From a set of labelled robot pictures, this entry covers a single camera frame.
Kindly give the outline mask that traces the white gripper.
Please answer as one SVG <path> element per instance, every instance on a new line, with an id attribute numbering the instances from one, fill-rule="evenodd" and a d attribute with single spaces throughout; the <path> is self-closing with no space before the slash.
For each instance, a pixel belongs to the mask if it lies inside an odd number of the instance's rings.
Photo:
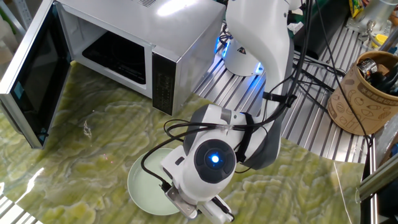
<path id="1" fill-rule="evenodd" d="M 219 196 L 216 195 L 210 201 L 199 204 L 198 209 L 210 220 L 213 224 L 231 223 L 234 221 L 234 215 L 228 204 Z"/>

